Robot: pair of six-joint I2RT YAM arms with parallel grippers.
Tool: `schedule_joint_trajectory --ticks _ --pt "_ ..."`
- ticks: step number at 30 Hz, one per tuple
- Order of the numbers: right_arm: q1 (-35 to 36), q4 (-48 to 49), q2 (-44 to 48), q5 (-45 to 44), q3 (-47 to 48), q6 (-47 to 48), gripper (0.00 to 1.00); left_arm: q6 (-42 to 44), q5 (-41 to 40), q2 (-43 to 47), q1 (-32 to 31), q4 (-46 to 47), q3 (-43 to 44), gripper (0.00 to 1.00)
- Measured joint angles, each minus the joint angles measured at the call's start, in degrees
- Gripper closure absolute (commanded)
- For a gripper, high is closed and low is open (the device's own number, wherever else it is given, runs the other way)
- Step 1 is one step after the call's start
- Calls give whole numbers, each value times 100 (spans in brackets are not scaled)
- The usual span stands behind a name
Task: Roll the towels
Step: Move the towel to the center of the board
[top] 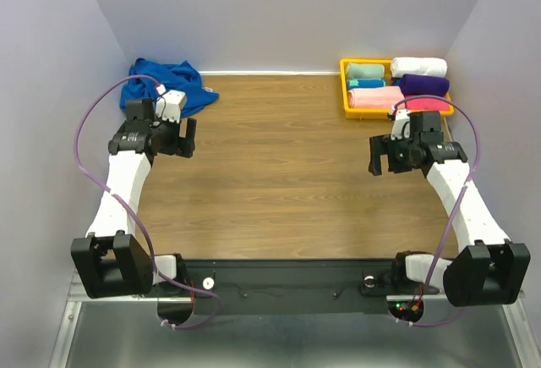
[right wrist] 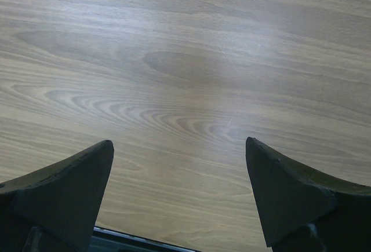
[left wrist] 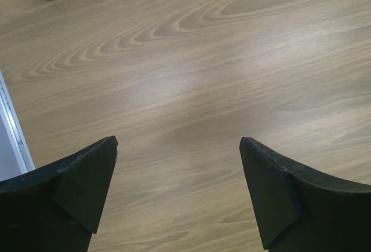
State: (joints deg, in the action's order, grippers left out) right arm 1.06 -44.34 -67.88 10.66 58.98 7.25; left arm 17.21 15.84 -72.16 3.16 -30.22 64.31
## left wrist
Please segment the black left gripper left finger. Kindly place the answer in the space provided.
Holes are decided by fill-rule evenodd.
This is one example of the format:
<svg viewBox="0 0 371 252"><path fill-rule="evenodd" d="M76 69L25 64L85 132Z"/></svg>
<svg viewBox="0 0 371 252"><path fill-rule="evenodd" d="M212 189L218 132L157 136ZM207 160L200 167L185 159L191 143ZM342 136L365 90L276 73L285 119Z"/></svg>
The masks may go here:
<svg viewBox="0 0 371 252"><path fill-rule="evenodd" d="M117 160L115 136L1 181L1 251L87 251Z"/></svg>

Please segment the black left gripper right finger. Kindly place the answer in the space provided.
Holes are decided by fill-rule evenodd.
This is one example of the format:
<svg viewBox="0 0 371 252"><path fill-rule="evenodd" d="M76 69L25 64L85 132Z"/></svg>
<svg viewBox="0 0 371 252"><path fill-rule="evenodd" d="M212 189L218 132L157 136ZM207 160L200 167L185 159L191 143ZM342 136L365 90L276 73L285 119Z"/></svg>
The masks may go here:
<svg viewBox="0 0 371 252"><path fill-rule="evenodd" d="M370 250L368 184L313 169L251 137L239 150L265 250Z"/></svg>

